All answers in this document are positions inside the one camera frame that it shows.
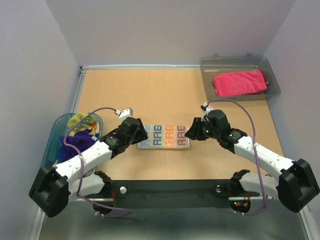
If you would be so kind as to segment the pink towel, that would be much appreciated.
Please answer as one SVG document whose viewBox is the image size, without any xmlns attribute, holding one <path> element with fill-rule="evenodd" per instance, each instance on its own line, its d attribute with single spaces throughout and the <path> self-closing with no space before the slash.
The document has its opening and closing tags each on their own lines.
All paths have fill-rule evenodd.
<svg viewBox="0 0 320 240">
<path fill-rule="evenodd" d="M 260 70 L 238 71 L 213 77 L 215 92 L 220 97 L 257 94 L 267 90 L 267 82 Z"/>
</svg>

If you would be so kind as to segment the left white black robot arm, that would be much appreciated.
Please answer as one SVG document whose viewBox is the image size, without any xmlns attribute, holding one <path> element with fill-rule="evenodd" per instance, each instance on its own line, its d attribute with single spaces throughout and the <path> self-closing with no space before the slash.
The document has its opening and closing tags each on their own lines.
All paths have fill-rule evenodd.
<svg viewBox="0 0 320 240">
<path fill-rule="evenodd" d="M 73 158 L 55 166 L 42 166 L 29 191 L 29 197 L 50 218 L 61 213 L 71 198 L 71 186 L 94 167 L 140 143 L 148 134 L 140 118 L 127 117 L 118 128 Z"/>
</svg>

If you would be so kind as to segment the patterned light blue towel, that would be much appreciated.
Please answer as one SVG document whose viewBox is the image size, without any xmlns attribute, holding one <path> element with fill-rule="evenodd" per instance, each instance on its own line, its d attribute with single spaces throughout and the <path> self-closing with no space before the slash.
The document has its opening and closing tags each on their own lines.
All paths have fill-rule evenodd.
<svg viewBox="0 0 320 240">
<path fill-rule="evenodd" d="M 148 138 L 139 142 L 141 150 L 183 150 L 191 147 L 190 139 L 185 137 L 189 127 L 182 125 L 144 125 Z"/>
</svg>

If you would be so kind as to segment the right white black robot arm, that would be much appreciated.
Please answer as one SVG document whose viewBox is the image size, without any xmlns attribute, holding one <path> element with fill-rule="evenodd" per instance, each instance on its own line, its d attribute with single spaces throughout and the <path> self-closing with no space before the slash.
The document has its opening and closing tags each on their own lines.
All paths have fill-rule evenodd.
<svg viewBox="0 0 320 240">
<path fill-rule="evenodd" d="M 232 128 L 221 110 L 211 109 L 203 113 L 203 117 L 194 118 L 185 137 L 194 141 L 215 139 L 222 148 L 267 172 L 266 176 L 246 169 L 235 172 L 230 179 L 233 194 L 265 194 L 278 199 L 291 212 L 298 213 L 320 193 L 320 187 L 307 161 L 294 161 L 254 142 L 244 131 Z"/>
</svg>

